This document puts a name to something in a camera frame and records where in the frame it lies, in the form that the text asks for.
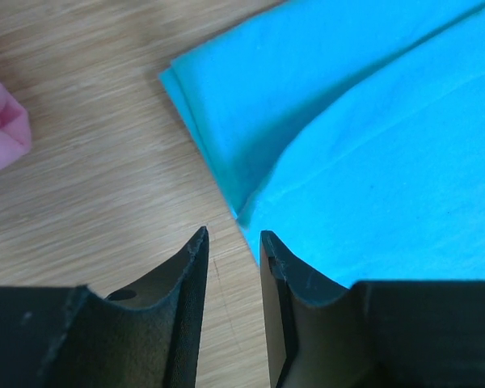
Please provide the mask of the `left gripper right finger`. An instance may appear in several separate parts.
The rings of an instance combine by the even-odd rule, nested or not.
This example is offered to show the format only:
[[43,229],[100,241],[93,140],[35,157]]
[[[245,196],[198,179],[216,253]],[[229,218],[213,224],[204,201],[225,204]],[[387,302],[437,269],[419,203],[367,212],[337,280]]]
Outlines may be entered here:
[[260,237],[273,387],[485,387],[485,281],[350,288]]

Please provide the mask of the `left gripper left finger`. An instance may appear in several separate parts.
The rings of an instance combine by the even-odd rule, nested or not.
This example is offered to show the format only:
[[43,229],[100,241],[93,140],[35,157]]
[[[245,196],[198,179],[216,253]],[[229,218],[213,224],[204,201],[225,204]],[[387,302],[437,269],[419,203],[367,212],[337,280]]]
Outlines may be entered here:
[[193,387],[208,264],[201,227],[107,297],[0,286],[0,387]]

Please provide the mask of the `cyan t shirt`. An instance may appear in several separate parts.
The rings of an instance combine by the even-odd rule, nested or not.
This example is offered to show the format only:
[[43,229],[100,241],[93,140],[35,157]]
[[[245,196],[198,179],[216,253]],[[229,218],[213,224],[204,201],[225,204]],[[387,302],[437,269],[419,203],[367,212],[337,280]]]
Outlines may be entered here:
[[287,1],[160,79],[253,256],[485,280],[485,1]]

